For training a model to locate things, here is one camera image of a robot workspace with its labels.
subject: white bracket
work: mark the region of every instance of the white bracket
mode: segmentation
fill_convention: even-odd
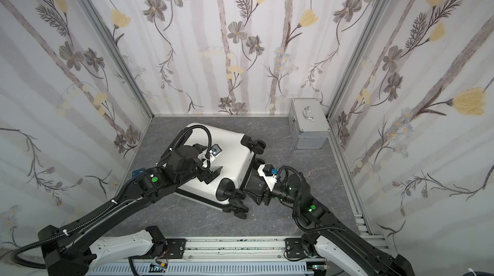
[[[102,237],[91,244],[91,253],[96,254],[90,264],[90,270],[98,266],[128,258],[142,256],[153,246],[153,238],[146,230],[140,230],[135,234],[117,237]]]
[[[257,169],[257,174],[259,174],[259,176],[261,176],[262,178],[264,178],[264,180],[266,181],[266,183],[268,184],[268,187],[269,187],[269,190],[270,191],[273,191],[273,188],[277,182],[276,180],[276,175],[273,175],[273,176],[266,176],[264,174],[264,172],[262,171],[262,169],[265,167],[266,165],[265,164],[261,164],[259,166],[259,168]]]
[[[324,236],[318,237],[315,248],[318,255],[334,262],[350,276],[368,276],[355,260]]]

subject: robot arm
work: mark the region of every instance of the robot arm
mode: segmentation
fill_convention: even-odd
[[[195,128],[206,131],[207,146],[183,145]],[[14,250],[12,260],[23,266],[47,269],[50,276],[76,276],[84,275],[90,267],[117,259],[142,255],[154,258],[160,255],[166,247],[166,239],[156,226],[131,236],[99,238],[128,216],[174,193],[177,187],[195,177],[215,174],[209,170],[209,158],[214,155],[210,151],[211,134],[206,127],[194,125],[182,130],[156,167],[128,180],[113,199],[84,217],[60,228],[45,227],[38,233],[40,241]],[[41,247],[45,264],[18,256],[37,247]]]
[[[259,165],[257,173],[250,176],[244,191],[258,205],[261,202],[268,205],[271,198],[275,198],[292,209],[295,223],[305,232],[302,247],[307,257],[319,255],[352,276],[415,275],[404,257],[393,258],[341,223],[328,207],[311,195],[302,173],[288,166],[276,170],[269,164]]]

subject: white suitcase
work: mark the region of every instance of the white suitcase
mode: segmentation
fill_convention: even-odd
[[[241,190],[249,179],[253,164],[264,163],[255,156],[256,153],[262,153],[266,145],[260,140],[252,141],[249,136],[242,133],[203,126],[211,133],[212,146],[217,144],[221,149],[221,153],[211,162],[210,168],[211,171],[215,171],[222,167],[220,174],[209,184],[194,178],[177,188],[175,194],[224,212],[233,211],[236,217],[245,219],[245,213],[249,209],[243,205],[245,194]],[[196,143],[207,145],[207,134],[200,128],[192,130],[184,145],[192,146]]]

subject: black caster wheel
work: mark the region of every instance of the black caster wheel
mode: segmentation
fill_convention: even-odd
[[[263,140],[257,140],[257,144],[260,145],[263,149],[266,148],[266,142],[264,142]]]
[[[254,163],[252,164],[252,168],[257,170],[257,169],[259,169],[259,166],[261,164],[266,164],[266,162],[261,158],[256,158],[256,159],[254,159]]]
[[[235,207],[243,207],[244,206],[244,203],[242,202],[242,200],[238,199],[238,198],[229,198],[228,202],[230,202],[230,204],[235,206]]]
[[[234,212],[233,215],[240,219],[247,219],[247,214],[244,212]]]
[[[238,198],[238,199],[245,199],[245,193],[241,190],[235,190],[235,198]]]
[[[264,153],[264,149],[260,145],[252,146],[251,150],[257,155],[262,155],[262,153]]]

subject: cable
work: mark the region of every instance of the cable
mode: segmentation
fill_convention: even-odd
[[[333,275],[331,275],[331,276],[337,276],[337,275],[340,275],[340,274],[341,274],[341,273],[343,273],[343,272],[344,272],[344,271],[341,271],[341,272],[336,273],[336,274],[333,274]]]
[[[177,146],[180,145],[180,142],[183,140],[183,138],[185,137],[185,135],[189,132],[189,131],[192,131],[194,130],[195,128],[201,128],[202,130],[206,131],[206,134],[207,134],[207,149],[206,149],[206,161],[207,161],[207,167],[206,168],[202,168],[203,170],[207,170],[211,167],[211,162],[209,161],[209,151],[211,150],[211,144],[213,142],[213,140],[211,139],[211,132],[209,132],[209,129],[207,129],[205,126],[203,125],[192,125],[190,127],[187,127],[185,128],[183,131],[183,133],[180,135],[180,137],[175,141],[175,143],[173,144],[173,146],[171,147],[172,149],[176,149]]]
[[[52,241],[55,241],[57,239],[59,239],[60,237],[62,236],[69,236],[71,235],[72,233],[82,229],[82,228],[85,228],[86,226],[88,226],[89,224],[93,223],[95,220],[101,218],[102,216],[104,216],[106,213],[108,213],[110,210],[112,210],[117,204],[115,204],[115,202],[118,202],[120,201],[123,193],[125,192],[125,190],[127,189],[128,185],[130,185],[133,181],[135,181],[135,177],[131,178],[130,180],[128,180],[123,186],[122,188],[120,189],[120,191],[117,193],[117,195],[108,202],[108,205],[96,216],[94,216],[93,218],[87,220],[86,222],[72,228],[71,230],[64,230],[63,232],[59,232],[58,234],[56,235],[53,235],[53,236],[50,236],[44,240],[40,240],[38,242],[34,242],[34,243],[31,243],[29,245],[26,245],[26,246],[23,246],[21,248],[17,248],[16,250],[14,250],[12,252],[12,254],[10,255],[10,258],[13,262],[19,264],[19,265],[22,265],[22,266],[25,266],[25,267],[29,267],[29,268],[34,268],[34,269],[41,269],[41,270],[44,270],[46,269],[46,265],[45,264],[41,264],[41,263],[36,263],[36,262],[31,262],[31,261],[28,261],[28,260],[25,260],[25,259],[22,259],[22,258],[19,258],[19,254],[25,252],[25,251],[28,251],[30,249],[34,249],[34,248],[38,248],[40,246],[43,246],[49,242],[52,242]]]
[[[139,276],[139,274],[137,273],[137,271],[135,270],[135,266],[134,266],[134,263],[132,262],[132,258],[131,257],[128,257],[128,263],[130,265],[130,270],[132,271],[132,274],[134,276]]]
[[[278,174],[276,174],[276,182],[280,185],[283,185],[288,180],[288,169],[285,169],[285,178],[283,178],[282,181],[280,181],[280,174],[281,174],[281,170],[278,171]]]
[[[309,257],[309,256],[305,256],[305,257],[300,258],[300,259],[288,259],[287,258],[287,251],[286,250],[283,252],[283,256],[285,257],[285,259],[287,259],[288,261],[292,261],[292,262],[296,262],[296,261],[300,261],[300,260],[303,260],[303,259],[307,259]]]

